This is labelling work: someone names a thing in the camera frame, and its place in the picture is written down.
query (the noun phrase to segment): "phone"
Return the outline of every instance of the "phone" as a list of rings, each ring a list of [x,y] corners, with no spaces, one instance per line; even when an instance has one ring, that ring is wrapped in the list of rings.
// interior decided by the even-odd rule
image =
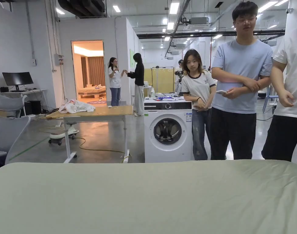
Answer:
[[[224,91],[224,90],[218,90],[218,91],[216,91],[215,93],[218,93],[218,94],[225,94],[225,93],[227,93],[226,91]]]

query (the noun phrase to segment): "doorway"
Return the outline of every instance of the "doorway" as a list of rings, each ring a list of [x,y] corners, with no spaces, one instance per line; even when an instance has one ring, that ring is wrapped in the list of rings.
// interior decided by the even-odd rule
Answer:
[[[103,41],[73,41],[72,51],[77,100],[106,105]]]

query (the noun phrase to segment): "computer monitor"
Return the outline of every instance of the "computer monitor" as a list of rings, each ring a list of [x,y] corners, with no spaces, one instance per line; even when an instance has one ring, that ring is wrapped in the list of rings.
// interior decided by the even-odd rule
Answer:
[[[34,83],[30,76],[30,73],[2,73],[7,86],[15,86],[16,92],[22,92],[19,90],[19,85],[30,85]]]

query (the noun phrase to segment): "person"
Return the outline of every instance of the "person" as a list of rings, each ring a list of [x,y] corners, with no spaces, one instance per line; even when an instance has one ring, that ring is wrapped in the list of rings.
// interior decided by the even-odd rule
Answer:
[[[213,160],[225,160],[231,142],[234,159],[251,159],[256,136],[257,92],[269,86],[272,49],[253,36],[258,6],[241,2],[232,12],[237,39],[219,45],[212,64],[217,90],[212,103]]]
[[[135,53],[133,55],[133,59],[136,62],[136,68],[134,73],[127,72],[128,77],[131,79],[135,79],[135,87],[134,87],[134,103],[135,103],[135,116],[143,116],[144,115],[144,65],[142,62],[142,56],[140,53]]]
[[[216,91],[211,73],[203,70],[201,57],[196,50],[189,50],[184,56],[181,87],[184,99],[193,102],[192,136],[193,154],[195,160],[207,160],[208,155],[204,146],[205,130],[210,135],[211,103]]]
[[[284,84],[283,71],[286,67]],[[291,161],[297,144],[297,28],[284,36],[273,54],[270,80],[279,102],[261,154],[265,159]]]
[[[179,60],[179,66],[177,66],[176,68],[175,68],[175,72],[177,72],[177,71],[182,71],[182,64],[183,64],[183,59],[180,59]],[[179,75],[176,75],[175,76],[175,89],[174,89],[174,91],[177,93],[178,92],[178,89],[179,89],[179,79],[180,79],[180,76]]]
[[[119,106],[120,100],[120,89],[121,89],[121,77],[123,76],[125,70],[119,73],[119,68],[117,66],[117,59],[111,57],[108,65],[108,75],[110,80],[110,91],[111,91],[111,105]]]

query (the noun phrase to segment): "front-load washer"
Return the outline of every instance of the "front-load washer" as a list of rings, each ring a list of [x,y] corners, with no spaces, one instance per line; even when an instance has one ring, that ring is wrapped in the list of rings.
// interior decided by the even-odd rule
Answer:
[[[185,100],[144,102],[145,162],[192,158],[192,103]]]

